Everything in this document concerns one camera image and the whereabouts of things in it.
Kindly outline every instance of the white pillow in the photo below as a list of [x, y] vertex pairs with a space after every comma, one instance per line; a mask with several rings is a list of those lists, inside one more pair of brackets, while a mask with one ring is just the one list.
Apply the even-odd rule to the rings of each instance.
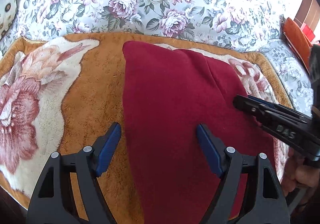
[[16, 11], [16, 0], [0, 0], [0, 39], [9, 29]]

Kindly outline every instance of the folded red garment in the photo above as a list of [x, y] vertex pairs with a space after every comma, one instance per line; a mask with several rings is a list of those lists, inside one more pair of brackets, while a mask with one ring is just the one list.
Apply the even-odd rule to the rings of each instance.
[[[227, 63], [190, 50], [126, 42], [124, 131], [145, 224], [198, 224], [220, 179], [210, 172], [196, 138], [205, 123], [242, 154], [264, 152], [273, 139], [232, 101], [246, 92]], [[241, 207], [246, 177], [232, 215]]]

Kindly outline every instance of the silver screw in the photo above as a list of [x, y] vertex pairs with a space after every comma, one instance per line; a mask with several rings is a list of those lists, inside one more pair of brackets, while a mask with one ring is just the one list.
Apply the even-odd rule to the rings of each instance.
[[84, 152], [90, 152], [91, 150], [92, 150], [91, 146], [86, 146], [86, 147], [83, 148]]
[[265, 153], [260, 153], [259, 156], [262, 159], [266, 159], [267, 158], [267, 155]]
[[59, 156], [59, 153], [58, 152], [53, 152], [52, 154], [51, 154], [51, 157], [52, 158], [57, 158]]
[[233, 154], [236, 150], [233, 147], [227, 147], [227, 152]]

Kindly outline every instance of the orange object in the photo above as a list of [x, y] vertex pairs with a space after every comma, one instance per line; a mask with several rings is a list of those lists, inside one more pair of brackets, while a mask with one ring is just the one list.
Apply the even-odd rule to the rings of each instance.
[[309, 70], [309, 56], [312, 44], [299, 26], [290, 17], [283, 26], [283, 32], [292, 45], [293, 51], [303, 63], [306, 70]]
[[313, 31], [307, 26], [305, 23], [302, 24], [301, 28], [302, 32], [306, 35], [309, 41], [312, 41], [316, 36]]

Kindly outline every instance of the floral bed sheet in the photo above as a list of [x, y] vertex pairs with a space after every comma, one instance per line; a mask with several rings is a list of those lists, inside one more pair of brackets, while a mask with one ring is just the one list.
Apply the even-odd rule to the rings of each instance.
[[0, 41], [3, 55], [18, 37], [51, 40], [68, 33], [132, 32], [264, 53], [295, 109], [310, 114], [307, 74], [281, 41], [287, 0], [17, 0]]

